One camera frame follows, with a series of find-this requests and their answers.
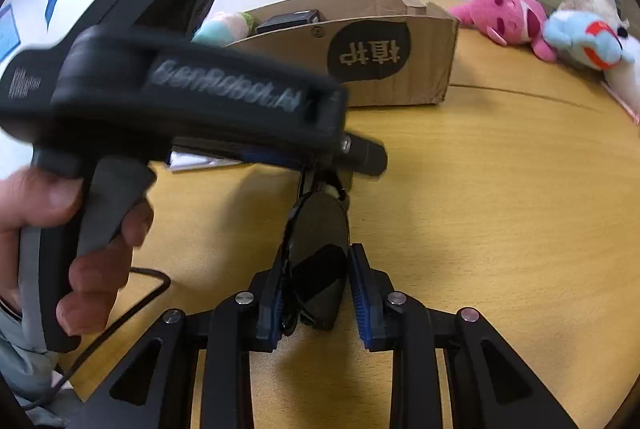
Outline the operator grey sleeve forearm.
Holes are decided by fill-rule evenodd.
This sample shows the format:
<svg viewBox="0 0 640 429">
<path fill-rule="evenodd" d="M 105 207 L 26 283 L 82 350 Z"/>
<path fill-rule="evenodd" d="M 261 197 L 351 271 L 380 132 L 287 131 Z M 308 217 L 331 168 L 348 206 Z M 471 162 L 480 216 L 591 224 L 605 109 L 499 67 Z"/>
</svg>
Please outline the operator grey sleeve forearm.
<svg viewBox="0 0 640 429">
<path fill-rule="evenodd" d="M 1 300 L 1 374 L 22 406 L 40 400 L 60 378 L 55 371 L 58 355 L 39 351 L 26 341 L 22 319 Z M 82 401 L 72 386 L 65 385 L 53 400 L 26 411 L 38 428 L 66 428 L 81 408 Z"/>
</svg>

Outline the operator left hand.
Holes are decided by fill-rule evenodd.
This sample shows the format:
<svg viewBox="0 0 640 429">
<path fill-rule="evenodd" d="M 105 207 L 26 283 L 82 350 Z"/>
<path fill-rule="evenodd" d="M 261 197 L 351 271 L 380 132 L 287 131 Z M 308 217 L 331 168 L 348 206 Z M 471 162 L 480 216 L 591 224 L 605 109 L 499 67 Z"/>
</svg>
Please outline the operator left hand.
<svg viewBox="0 0 640 429">
<path fill-rule="evenodd" d="M 23 168 L 1 181 L 1 299 L 15 313 L 22 311 L 18 290 L 18 242 L 26 225 L 58 227 L 76 214 L 82 182 L 65 180 L 38 168 Z M 77 257 L 68 271 L 72 291 L 56 306 L 56 317 L 70 336 L 103 331 L 119 290 L 129 279 L 134 249 L 152 227 L 148 201 L 132 208 L 120 234 L 101 250 Z"/>
</svg>

